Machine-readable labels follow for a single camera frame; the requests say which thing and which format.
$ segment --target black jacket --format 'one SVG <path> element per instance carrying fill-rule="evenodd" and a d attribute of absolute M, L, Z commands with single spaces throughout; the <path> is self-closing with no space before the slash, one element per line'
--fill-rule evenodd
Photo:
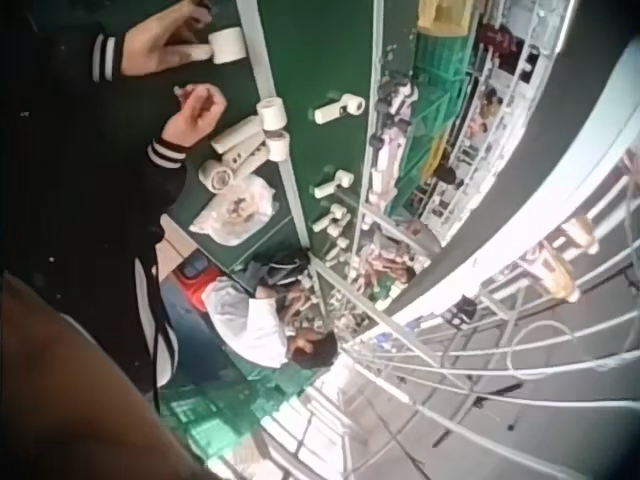
<path fill-rule="evenodd" d="M 117 101 L 122 39 L 90 26 L 3 43 L 3 267 L 150 391 L 153 348 L 141 319 L 158 327 L 175 366 L 155 245 L 184 185 L 186 152 L 161 139 L 114 149 L 99 113 Z"/>

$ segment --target white shirt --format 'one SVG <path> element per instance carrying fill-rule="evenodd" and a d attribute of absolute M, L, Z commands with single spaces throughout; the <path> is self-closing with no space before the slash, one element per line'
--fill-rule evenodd
<path fill-rule="evenodd" d="M 250 362 L 280 368 L 287 362 L 287 337 L 275 299 L 250 298 L 230 278 L 219 278 L 202 293 L 222 340 Z"/>

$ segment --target white stripe cuff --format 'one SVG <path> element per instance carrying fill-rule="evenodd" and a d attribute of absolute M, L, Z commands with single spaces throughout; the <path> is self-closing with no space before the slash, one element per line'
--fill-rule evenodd
<path fill-rule="evenodd" d="M 109 37 L 109 39 L 107 40 L 107 48 L 104 55 L 104 78 L 106 78 L 109 82 L 113 79 L 113 58 L 115 56 L 115 47 L 115 37 Z"/>
<path fill-rule="evenodd" d="M 98 35 L 96 43 L 93 44 L 93 63 L 92 63 L 92 75 L 93 81 L 98 83 L 100 81 L 100 52 L 102 51 L 102 42 L 104 41 L 104 35 Z"/>
<path fill-rule="evenodd" d="M 161 153 L 165 157 L 175 158 L 176 160 L 184 160 L 187 156 L 186 153 L 174 152 L 173 150 L 169 150 L 167 147 L 159 145 L 155 140 L 153 142 L 153 149 L 156 152 Z"/>
<path fill-rule="evenodd" d="M 149 148 L 147 148 L 147 154 L 149 155 L 149 158 L 153 163 L 163 168 L 180 168 L 180 166 L 182 165 L 181 162 L 162 158 L 161 154 L 158 154 L 158 152 L 156 152 L 153 147 L 154 145 L 152 144 L 149 145 Z"/>

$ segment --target striped sleeve cuff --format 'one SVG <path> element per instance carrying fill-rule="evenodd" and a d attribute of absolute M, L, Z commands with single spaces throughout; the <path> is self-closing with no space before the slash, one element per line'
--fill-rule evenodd
<path fill-rule="evenodd" d="M 147 148 L 147 154 L 149 159 L 163 168 L 180 168 L 182 162 L 187 157 L 186 148 L 176 145 L 175 143 L 167 142 L 160 138 L 154 140 L 149 148 Z"/>
<path fill-rule="evenodd" d="M 95 83 L 112 82 L 120 76 L 123 39 L 100 34 L 93 44 L 91 77 Z"/>

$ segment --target green workbench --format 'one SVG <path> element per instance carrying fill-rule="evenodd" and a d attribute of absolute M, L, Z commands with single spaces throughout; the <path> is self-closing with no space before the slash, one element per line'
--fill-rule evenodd
<path fill-rule="evenodd" d="M 48 24 L 95 19 L 108 31 L 118 33 L 171 3 L 172 0 L 135 3 L 41 0 L 36 2 L 35 16 L 38 22 Z M 359 196 L 369 122 L 367 108 L 360 116 L 316 125 L 312 121 L 313 109 L 343 93 L 356 94 L 369 103 L 374 33 L 378 37 L 383 33 L 384 37 L 377 52 L 382 75 L 387 70 L 408 72 L 413 64 L 417 0 L 379 2 L 385 21 L 380 23 L 378 31 L 374 26 L 374 3 L 370 0 L 262 0 L 258 3 L 276 91 L 284 100 L 289 118 L 292 167 L 307 226 L 324 215 L 334 201 L 331 196 L 316 200 L 311 194 L 313 186 L 332 179 L 337 169 L 355 175 L 350 190 Z M 215 2 L 211 30 L 240 24 L 234 0 Z M 249 59 L 226 65 L 200 62 L 115 86 L 117 102 L 113 109 L 104 112 L 106 123 L 113 126 L 110 133 L 114 141 L 127 149 L 156 136 L 177 108 L 173 86 L 192 82 L 216 84 L 227 96 L 229 106 L 217 131 L 255 114 L 260 98 Z M 214 151 L 207 142 L 190 155 L 187 183 L 169 212 L 202 250 L 223 269 L 231 271 L 240 268 L 253 255 L 299 245 L 283 179 L 274 163 L 267 163 L 256 172 L 275 190 L 278 204 L 274 216 L 259 232 L 238 246 L 228 247 L 217 244 L 209 236 L 188 231 L 193 219 L 213 197 L 197 177 L 199 166 L 213 156 Z M 307 231 L 314 253 L 321 255 L 330 248 L 326 233 Z"/>

